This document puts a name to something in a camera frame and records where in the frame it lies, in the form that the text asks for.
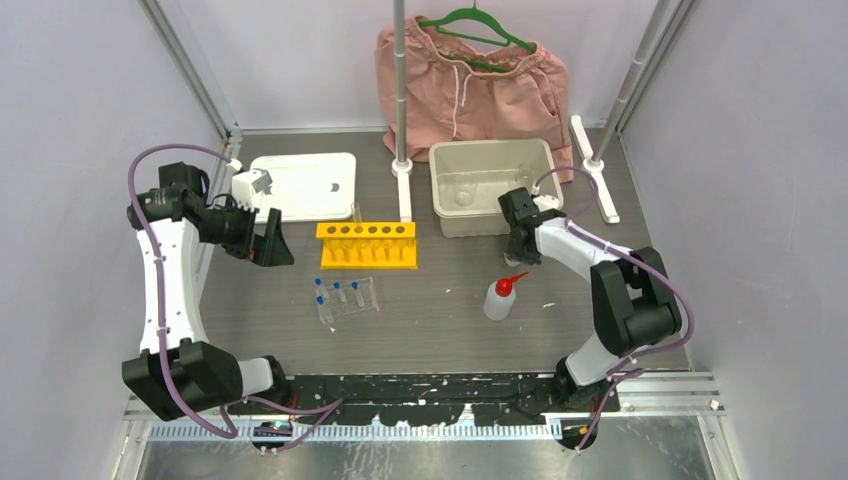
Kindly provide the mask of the small glass beaker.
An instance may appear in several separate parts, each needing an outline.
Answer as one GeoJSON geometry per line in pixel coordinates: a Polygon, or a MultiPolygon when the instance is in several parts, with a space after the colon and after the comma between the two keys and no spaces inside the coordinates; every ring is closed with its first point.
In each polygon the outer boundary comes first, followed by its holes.
{"type": "Polygon", "coordinates": [[[454,186],[454,201],[459,208],[471,207],[475,200],[478,183],[471,180],[459,180],[454,186]]]}

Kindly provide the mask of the right metal stand pole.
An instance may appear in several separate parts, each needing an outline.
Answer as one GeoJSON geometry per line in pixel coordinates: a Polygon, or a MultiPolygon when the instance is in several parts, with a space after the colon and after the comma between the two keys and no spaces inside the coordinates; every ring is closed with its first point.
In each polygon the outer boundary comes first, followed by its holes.
{"type": "Polygon", "coordinates": [[[663,18],[670,3],[670,0],[659,0],[654,7],[637,50],[632,57],[627,74],[616,96],[616,100],[605,122],[600,143],[594,149],[593,156],[590,158],[593,163],[599,163],[602,160],[603,153],[613,134],[616,132],[617,124],[622,118],[624,110],[633,95],[646,61],[651,54],[651,49],[663,26],[663,18]]]}

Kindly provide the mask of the left metal stand pole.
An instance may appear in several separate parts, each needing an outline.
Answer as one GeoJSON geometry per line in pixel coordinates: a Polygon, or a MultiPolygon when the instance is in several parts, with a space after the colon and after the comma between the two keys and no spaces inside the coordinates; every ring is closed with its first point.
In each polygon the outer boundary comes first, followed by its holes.
{"type": "Polygon", "coordinates": [[[406,42],[405,42],[405,1],[393,1],[394,27],[394,66],[395,66],[395,160],[393,170],[400,174],[408,169],[409,159],[406,145],[407,109],[406,109],[406,42]]]}

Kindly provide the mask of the blue capped tube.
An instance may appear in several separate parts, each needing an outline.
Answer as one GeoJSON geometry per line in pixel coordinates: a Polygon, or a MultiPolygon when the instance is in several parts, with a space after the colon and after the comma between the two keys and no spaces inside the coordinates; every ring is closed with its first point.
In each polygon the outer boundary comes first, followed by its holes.
{"type": "Polygon", "coordinates": [[[337,294],[337,296],[338,296],[339,300],[340,300],[343,304],[346,304],[346,303],[347,303],[347,297],[346,297],[346,295],[345,295],[345,293],[344,293],[344,291],[343,291],[343,289],[342,289],[342,287],[341,287],[341,284],[340,284],[339,282],[334,282],[334,283],[333,283],[333,287],[334,287],[334,291],[336,292],[336,294],[337,294]]]}
{"type": "Polygon", "coordinates": [[[322,297],[322,299],[325,302],[328,302],[329,301],[329,292],[326,289],[326,287],[324,286],[323,281],[320,278],[316,278],[314,280],[314,283],[316,285],[317,292],[319,293],[319,295],[322,297]]]}
{"type": "Polygon", "coordinates": [[[324,297],[317,296],[316,301],[321,322],[325,325],[332,325],[334,323],[334,317],[326,304],[324,297]]]}
{"type": "Polygon", "coordinates": [[[357,281],[353,281],[351,283],[351,288],[353,290],[354,297],[355,297],[355,300],[356,300],[358,307],[360,309],[364,309],[365,308],[365,299],[364,299],[364,295],[362,293],[362,289],[360,287],[360,284],[357,281]]]}

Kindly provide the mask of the metal stand pole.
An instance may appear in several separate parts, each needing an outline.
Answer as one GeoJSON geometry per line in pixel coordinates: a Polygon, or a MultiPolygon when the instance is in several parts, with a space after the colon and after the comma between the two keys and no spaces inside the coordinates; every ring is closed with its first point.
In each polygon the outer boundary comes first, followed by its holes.
{"type": "Polygon", "coordinates": [[[409,159],[406,145],[407,109],[406,109],[406,42],[405,42],[405,1],[393,1],[394,27],[394,66],[395,66],[395,160],[393,170],[400,174],[408,169],[409,159]]]}
{"type": "Polygon", "coordinates": [[[594,149],[593,156],[590,158],[593,163],[599,163],[602,160],[603,153],[613,134],[616,132],[617,124],[622,118],[624,110],[633,95],[646,61],[651,54],[651,49],[663,26],[663,18],[670,3],[670,0],[659,0],[654,7],[637,50],[632,57],[627,74],[616,96],[616,100],[605,122],[600,143],[594,149]]]}

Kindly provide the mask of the left white stand base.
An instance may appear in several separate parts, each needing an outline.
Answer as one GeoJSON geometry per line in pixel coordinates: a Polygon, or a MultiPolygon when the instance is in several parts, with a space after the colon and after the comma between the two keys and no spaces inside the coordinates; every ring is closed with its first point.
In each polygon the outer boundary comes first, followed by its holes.
{"type": "Polygon", "coordinates": [[[410,177],[413,170],[412,161],[395,158],[391,164],[393,176],[397,180],[398,210],[399,218],[403,223],[410,223],[412,219],[412,202],[410,177]]]}

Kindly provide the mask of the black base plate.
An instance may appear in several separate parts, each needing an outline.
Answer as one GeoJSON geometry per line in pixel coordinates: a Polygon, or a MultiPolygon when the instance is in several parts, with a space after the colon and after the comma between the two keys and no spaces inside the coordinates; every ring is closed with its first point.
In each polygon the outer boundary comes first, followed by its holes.
{"type": "Polygon", "coordinates": [[[298,411],[338,399],[329,423],[365,426],[454,425],[469,409],[478,427],[541,425],[548,414],[593,415],[609,383],[566,396],[540,373],[296,375],[274,400],[298,411]]]}

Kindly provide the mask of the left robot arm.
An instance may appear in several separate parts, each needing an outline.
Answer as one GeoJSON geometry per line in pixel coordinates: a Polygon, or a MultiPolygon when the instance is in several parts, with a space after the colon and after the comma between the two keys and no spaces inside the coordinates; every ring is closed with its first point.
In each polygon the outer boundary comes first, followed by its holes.
{"type": "Polygon", "coordinates": [[[138,357],[122,364],[125,385],[164,421],[183,417],[180,402],[199,413],[245,396],[269,413],[282,411],[292,388],[273,356],[237,360],[209,342],[195,269],[203,244],[260,267],[293,264],[279,210],[270,209],[263,232],[255,230],[270,174],[262,169],[236,174],[221,205],[210,197],[208,177],[197,167],[162,166],[159,181],[127,209],[143,255],[145,325],[138,357]]]}

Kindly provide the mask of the white small cup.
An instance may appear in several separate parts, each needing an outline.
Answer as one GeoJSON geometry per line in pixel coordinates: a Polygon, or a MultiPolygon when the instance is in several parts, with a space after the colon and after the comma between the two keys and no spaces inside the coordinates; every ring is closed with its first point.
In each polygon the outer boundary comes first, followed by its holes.
{"type": "Polygon", "coordinates": [[[520,261],[515,260],[508,255],[504,255],[504,261],[509,267],[518,267],[521,264],[520,261]]]}

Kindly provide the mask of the red capped wash bottle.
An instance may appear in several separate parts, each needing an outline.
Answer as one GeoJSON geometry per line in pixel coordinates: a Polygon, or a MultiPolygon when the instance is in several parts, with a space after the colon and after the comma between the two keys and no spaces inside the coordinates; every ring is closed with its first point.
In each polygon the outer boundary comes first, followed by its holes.
{"type": "Polygon", "coordinates": [[[483,313],[492,321],[502,321],[510,313],[516,299],[515,284],[527,275],[522,272],[493,282],[483,302],[483,313]]]}

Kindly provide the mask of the white tray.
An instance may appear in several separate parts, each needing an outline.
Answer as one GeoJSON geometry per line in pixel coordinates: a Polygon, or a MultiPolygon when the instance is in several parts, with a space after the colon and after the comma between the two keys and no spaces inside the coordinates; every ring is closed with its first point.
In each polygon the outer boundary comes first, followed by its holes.
{"type": "Polygon", "coordinates": [[[256,221],[268,220],[270,210],[281,212],[283,222],[345,220],[355,201],[356,157],[349,152],[267,155],[251,166],[271,178],[260,197],[256,221]]]}

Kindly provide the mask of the clear glass test tube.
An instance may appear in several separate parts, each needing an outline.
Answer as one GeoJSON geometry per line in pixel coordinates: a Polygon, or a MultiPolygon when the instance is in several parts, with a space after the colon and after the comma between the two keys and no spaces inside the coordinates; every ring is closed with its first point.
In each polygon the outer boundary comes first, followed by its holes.
{"type": "Polygon", "coordinates": [[[353,202],[351,204],[351,221],[355,224],[361,224],[363,222],[362,210],[358,202],[353,202]]]}

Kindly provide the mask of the large glass beaker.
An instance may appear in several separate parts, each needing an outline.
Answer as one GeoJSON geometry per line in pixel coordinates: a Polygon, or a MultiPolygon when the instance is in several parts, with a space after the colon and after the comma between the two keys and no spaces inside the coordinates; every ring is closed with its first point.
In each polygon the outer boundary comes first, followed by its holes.
{"type": "Polygon", "coordinates": [[[516,188],[526,188],[531,190],[533,188],[536,177],[533,172],[525,165],[519,165],[515,178],[514,178],[514,186],[516,188]]]}

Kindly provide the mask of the beige plastic bin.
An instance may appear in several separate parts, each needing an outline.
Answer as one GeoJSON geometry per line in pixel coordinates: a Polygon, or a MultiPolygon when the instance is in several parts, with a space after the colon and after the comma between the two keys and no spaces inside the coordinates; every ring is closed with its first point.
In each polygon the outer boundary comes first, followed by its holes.
{"type": "Polygon", "coordinates": [[[498,198],[516,189],[519,165],[527,166],[535,181],[554,168],[548,143],[542,139],[441,142],[429,150],[433,209],[447,238],[501,235],[509,226],[498,198]],[[459,180],[478,183],[476,200],[469,208],[454,201],[459,180]]]}

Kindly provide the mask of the white stand base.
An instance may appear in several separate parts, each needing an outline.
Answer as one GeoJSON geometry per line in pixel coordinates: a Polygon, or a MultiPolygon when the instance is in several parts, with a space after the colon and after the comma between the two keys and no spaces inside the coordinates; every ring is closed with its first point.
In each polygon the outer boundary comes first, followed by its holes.
{"type": "Polygon", "coordinates": [[[403,223],[410,223],[412,219],[412,202],[410,177],[413,170],[412,161],[395,158],[391,164],[393,176],[397,180],[398,210],[399,218],[403,223]]]}
{"type": "Polygon", "coordinates": [[[603,176],[605,164],[603,160],[593,151],[581,116],[572,115],[569,120],[569,127],[570,132],[574,137],[574,145],[576,146],[580,160],[582,161],[582,167],[589,172],[590,178],[595,181],[597,186],[597,203],[604,222],[608,224],[618,224],[620,222],[620,216],[603,176]]]}

